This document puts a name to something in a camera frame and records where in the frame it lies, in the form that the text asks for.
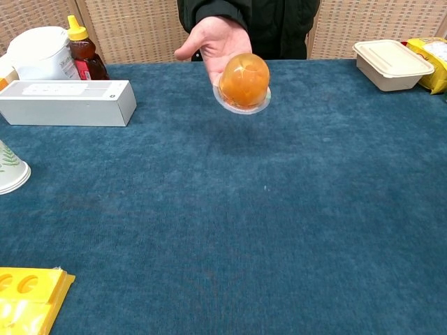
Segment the honey bottle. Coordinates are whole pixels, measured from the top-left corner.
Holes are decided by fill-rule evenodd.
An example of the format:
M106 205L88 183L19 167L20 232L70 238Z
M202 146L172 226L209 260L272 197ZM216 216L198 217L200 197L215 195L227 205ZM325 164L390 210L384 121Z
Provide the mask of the honey bottle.
M75 60L81 80L109 80L104 63L96 53L96 46L85 27L79 25L74 15L68 16L68 23L71 56Z

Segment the jacket sleeve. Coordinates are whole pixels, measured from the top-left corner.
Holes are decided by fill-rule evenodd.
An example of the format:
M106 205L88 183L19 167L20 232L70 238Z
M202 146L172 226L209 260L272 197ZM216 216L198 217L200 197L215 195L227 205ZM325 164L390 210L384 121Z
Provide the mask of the jacket sleeve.
M183 29L192 28L209 16L222 16L235 20L246 30L251 21L252 0L177 0L179 19Z

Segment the yellow snack bag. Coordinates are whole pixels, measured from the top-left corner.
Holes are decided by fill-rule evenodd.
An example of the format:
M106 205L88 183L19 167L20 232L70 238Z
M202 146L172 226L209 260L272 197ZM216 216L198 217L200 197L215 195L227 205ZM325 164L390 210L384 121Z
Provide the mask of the yellow snack bag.
M419 84L432 94L447 91L447 40L440 37L412 38L406 46L434 66L431 75L424 75Z

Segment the orange fruit jelly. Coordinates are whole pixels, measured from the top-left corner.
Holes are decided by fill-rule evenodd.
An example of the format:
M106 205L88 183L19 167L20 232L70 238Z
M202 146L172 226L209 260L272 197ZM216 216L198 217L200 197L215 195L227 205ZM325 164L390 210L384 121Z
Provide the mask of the orange fruit jelly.
M262 58L255 54L239 54L225 67L219 81L219 93L228 104L248 109L265 100L270 71Z

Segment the woven panel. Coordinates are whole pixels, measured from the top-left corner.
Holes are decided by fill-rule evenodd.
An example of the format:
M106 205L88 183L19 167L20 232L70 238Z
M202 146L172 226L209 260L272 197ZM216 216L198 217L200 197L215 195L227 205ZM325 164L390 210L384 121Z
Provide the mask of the woven panel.
M174 61L187 37L176 0L85 0L108 64Z
M67 16L77 15L74 0L1 1L0 53L22 32L41 26L68 27Z
M322 0L310 58L354 58L355 42L434 36L447 0Z

